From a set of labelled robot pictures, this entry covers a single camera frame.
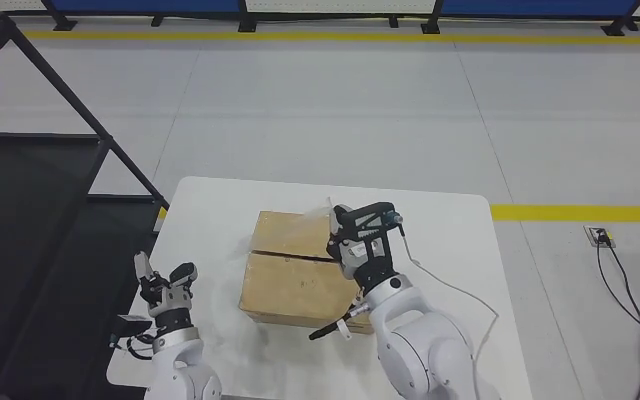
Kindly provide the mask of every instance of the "yellow floor line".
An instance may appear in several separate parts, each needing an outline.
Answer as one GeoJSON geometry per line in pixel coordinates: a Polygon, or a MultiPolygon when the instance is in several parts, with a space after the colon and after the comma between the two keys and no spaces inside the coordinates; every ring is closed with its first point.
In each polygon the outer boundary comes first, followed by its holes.
{"type": "MultiPolygon", "coordinates": [[[[640,206],[492,204],[494,221],[640,222],[640,206]]],[[[163,219],[167,211],[160,210],[163,219]]]]}
{"type": "Polygon", "coordinates": [[[512,36],[512,35],[422,35],[402,33],[338,32],[108,32],[26,31],[29,39],[71,40],[281,40],[281,41],[367,41],[367,42],[457,42],[550,45],[639,45],[639,37],[601,36],[512,36]]]}

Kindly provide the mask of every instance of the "floor outlet box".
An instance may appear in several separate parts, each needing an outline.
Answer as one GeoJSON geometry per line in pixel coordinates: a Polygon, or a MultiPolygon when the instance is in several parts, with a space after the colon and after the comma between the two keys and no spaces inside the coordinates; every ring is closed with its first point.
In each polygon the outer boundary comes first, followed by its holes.
{"type": "MultiPolygon", "coordinates": [[[[609,240],[611,241],[611,247],[615,248],[616,247],[616,242],[613,240],[613,235],[611,234],[611,232],[609,230],[607,230],[607,228],[603,228],[601,226],[589,226],[589,225],[585,225],[584,226],[584,232],[587,234],[587,237],[589,238],[589,243],[591,243],[592,247],[598,247],[598,231],[600,229],[604,229],[605,232],[607,232],[607,236],[609,236],[609,240]]],[[[600,243],[600,247],[607,247],[606,243],[600,243]]]]}

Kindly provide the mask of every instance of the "gray floor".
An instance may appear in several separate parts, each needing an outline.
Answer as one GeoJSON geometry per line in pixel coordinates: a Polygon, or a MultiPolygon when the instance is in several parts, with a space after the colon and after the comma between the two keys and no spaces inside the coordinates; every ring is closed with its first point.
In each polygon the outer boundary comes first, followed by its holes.
{"type": "MultiPolygon", "coordinates": [[[[303,27],[372,31],[383,23],[303,27]]],[[[79,28],[146,29],[140,24],[88,20],[79,28]]],[[[475,29],[494,33],[494,25],[475,29]]],[[[162,29],[204,26],[169,21],[162,29]]],[[[443,23],[444,32],[469,29],[443,23]]],[[[506,29],[601,34],[592,24],[506,29]]],[[[169,199],[182,177],[200,175],[476,193],[491,203],[640,202],[637,46],[36,45],[169,199]]],[[[0,52],[0,71],[0,130],[89,131],[17,49],[0,52]]],[[[144,193],[117,159],[93,191],[144,193]]],[[[608,227],[638,292],[640,227],[608,227]]],[[[639,327],[601,283],[582,224],[500,222],[496,231],[534,397],[635,398],[639,327]]],[[[612,260],[603,262],[622,293],[612,260]]]]}

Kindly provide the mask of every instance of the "white table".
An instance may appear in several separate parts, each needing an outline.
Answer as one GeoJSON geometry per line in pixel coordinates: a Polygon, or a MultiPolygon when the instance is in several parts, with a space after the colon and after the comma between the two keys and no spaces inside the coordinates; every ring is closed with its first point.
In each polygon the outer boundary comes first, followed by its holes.
{"type": "MultiPolygon", "coordinates": [[[[315,186],[212,178],[184,178],[151,257],[164,276],[180,263],[198,267],[191,315],[205,341],[205,360],[227,395],[267,399],[399,398],[377,360],[373,336],[339,334],[311,342],[311,329],[258,324],[238,309],[249,240],[261,210],[307,213],[344,203],[358,208],[390,201],[404,217],[415,258],[446,281],[482,297],[501,317],[486,344],[479,371],[503,399],[532,399],[493,221],[476,195],[315,186]]],[[[390,234],[395,269],[428,301],[460,321],[477,346],[492,314],[443,287],[407,259],[400,235],[390,234]]],[[[146,315],[136,297],[132,314],[146,315]]],[[[113,384],[146,386],[150,362],[116,352],[107,371],[113,384]]]]}

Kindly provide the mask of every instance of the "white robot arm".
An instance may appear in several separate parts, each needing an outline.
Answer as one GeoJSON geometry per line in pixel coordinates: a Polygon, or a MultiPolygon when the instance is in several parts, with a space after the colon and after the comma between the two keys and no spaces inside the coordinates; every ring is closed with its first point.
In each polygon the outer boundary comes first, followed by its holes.
{"type": "Polygon", "coordinates": [[[167,281],[153,271],[145,253],[138,253],[134,262],[140,295],[158,328],[152,357],[156,375],[145,400],[220,400],[220,379],[202,360],[204,342],[189,314],[191,284],[198,277],[195,265],[180,265],[167,281]]]}
{"type": "MultiPolygon", "coordinates": [[[[345,278],[355,279],[364,294],[364,302],[342,319],[370,311],[380,363],[405,399],[499,400],[495,388],[476,376],[470,342],[458,325],[431,308],[421,291],[393,269],[387,231],[396,227],[404,236],[402,217],[391,203],[332,210],[327,252],[340,261],[345,278]],[[388,327],[389,321],[409,311],[422,316],[394,330],[388,327]]],[[[310,339],[338,325],[322,328],[310,339]]]]}

